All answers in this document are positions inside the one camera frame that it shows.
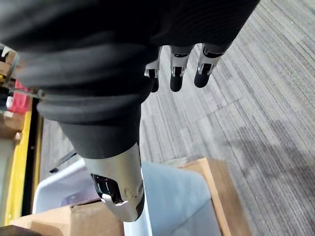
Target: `robotic hand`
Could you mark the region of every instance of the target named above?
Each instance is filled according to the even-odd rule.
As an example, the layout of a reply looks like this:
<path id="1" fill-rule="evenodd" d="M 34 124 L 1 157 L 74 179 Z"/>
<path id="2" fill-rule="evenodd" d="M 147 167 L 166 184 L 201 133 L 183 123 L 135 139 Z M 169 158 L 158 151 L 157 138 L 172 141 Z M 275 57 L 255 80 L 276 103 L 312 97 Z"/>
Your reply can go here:
<path id="1" fill-rule="evenodd" d="M 20 53 L 39 112 L 59 122 L 85 159 L 102 201 L 123 221 L 144 206 L 141 103 L 158 89 L 159 51 L 171 47 L 173 91 L 202 51 L 205 86 L 259 0 L 0 0 L 0 42 Z"/>

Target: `yellow frame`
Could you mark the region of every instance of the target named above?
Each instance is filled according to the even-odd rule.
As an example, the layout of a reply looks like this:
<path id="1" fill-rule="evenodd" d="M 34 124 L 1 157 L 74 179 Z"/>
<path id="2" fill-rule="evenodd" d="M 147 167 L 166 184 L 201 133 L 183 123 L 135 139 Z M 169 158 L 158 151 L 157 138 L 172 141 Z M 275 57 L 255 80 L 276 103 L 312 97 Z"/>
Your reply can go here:
<path id="1" fill-rule="evenodd" d="M 26 112 L 22 138 L 14 150 L 4 225 L 8 225 L 12 219 L 21 217 L 31 118 L 32 111 Z"/>

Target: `black protective cover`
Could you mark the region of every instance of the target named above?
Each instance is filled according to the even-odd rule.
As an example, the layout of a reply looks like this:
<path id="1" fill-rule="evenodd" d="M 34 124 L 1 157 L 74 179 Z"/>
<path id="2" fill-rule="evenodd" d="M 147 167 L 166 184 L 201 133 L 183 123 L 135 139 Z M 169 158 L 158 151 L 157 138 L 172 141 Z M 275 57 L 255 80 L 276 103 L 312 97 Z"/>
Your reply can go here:
<path id="1" fill-rule="evenodd" d="M 139 141 L 144 77 L 158 46 L 224 52 L 258 0 L 0 0 L 0 42 L 20 52 L 18 78 L 43 90 L 39 112 L 78 154 L 107 158 Z"/>

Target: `white plastic bin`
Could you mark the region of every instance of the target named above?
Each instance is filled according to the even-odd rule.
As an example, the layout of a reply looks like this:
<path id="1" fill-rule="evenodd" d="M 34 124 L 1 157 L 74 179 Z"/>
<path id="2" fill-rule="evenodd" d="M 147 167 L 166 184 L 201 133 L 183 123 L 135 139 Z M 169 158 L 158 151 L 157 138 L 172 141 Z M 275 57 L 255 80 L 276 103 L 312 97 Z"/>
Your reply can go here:
<path id="1" fill-rule="evenodd" d="M 125 236 L 220 236 L 204 178 L 195 172 L 142 162 L 146 203 L 136 222 L 124 223 Z M 98 198 L 85 163 L 77 161 L 42 181 L 33 213 Z"/>

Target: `cardboard box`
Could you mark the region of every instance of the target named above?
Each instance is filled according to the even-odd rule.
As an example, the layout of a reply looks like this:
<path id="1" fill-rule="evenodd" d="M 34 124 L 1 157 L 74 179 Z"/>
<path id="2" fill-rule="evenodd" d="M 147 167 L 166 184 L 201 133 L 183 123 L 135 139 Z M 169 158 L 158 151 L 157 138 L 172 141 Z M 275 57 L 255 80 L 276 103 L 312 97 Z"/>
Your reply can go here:
<path id="1" fill-rule="evenodd" d="M 24 216 L 10 224 L 45 236 L 124 236 L 123 223 L 100 200 Z"/>
<path id="2" fill-rule="evenodd" d="M 204 176 L 223 236 L 251 235 L 237 192 L 226 164 L 213 159 L 199 159 L 181 167 Z M 104 203 L 94 202 L 64 206 L 10 222 L 46 236 L 123 236 L 123 223 Z"/>

